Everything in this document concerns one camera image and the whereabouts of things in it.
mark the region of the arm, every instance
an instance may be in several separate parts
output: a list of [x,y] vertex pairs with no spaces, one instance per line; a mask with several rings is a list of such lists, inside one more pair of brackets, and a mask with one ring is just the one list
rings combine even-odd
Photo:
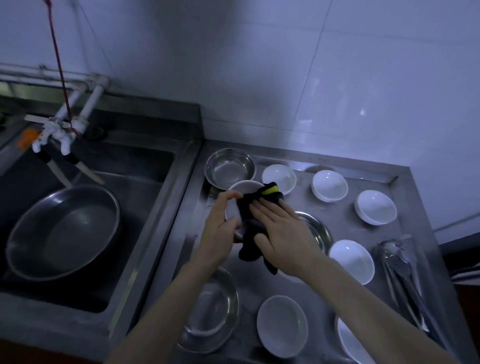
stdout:
[[187,322],[202,286],[228,257],[240,221],[225,221],[227,201],[241,198],[222,192],[212,207],[198,249],[159,300],[113,351],[108,364],[165,363]]
[[307,225],[280,200],[250,205],[268,232],[254,238],[264,256],[299,277],[333,306],[377,364],[458,364],[452,356],[323,254]]

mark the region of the person's right hand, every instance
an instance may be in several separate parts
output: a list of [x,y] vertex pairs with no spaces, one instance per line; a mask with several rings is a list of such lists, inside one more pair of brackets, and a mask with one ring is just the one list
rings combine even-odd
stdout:
[[307,224],[283,200],[281,207],[260,198],[249,206],[253,216],[266,228],[268,237],[253,238],[264,257],[282,272],[299,277],[325,254],[319,249]]

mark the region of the hand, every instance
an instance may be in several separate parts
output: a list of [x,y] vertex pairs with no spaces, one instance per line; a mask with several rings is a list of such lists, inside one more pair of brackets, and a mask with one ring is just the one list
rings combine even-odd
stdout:
[[212,272],[228,257],[233,246],[235,229],[240,227],[240,219],[231,217],[225,221],[228,200],[242,198],[237,191],[225,191],[218,195],[205,222],[204,232],[192,261],[207,265]]
[[319,249],[307,224],[279,200],[280,206],[260,198],[249,206],[253,216],[268,232],[253,238],[264,257],[282,272],[304,280],[308,268],[326,255]]

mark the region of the wall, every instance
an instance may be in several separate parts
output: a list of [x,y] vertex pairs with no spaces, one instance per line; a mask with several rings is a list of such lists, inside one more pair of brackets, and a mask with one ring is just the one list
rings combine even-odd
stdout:
[[[198,102],[207,138],[411,166],[435,229],[480,212],[479,0],[53,3],[68,71]],[[2,2],[0,49],[55,68],[42,0]]]

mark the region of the yellow stripe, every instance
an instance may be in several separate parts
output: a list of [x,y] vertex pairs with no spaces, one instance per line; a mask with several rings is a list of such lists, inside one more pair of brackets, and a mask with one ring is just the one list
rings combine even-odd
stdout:
[[268,190],[262,191],[262,194],[272,194],[278,192],[278,186],[270,187]]

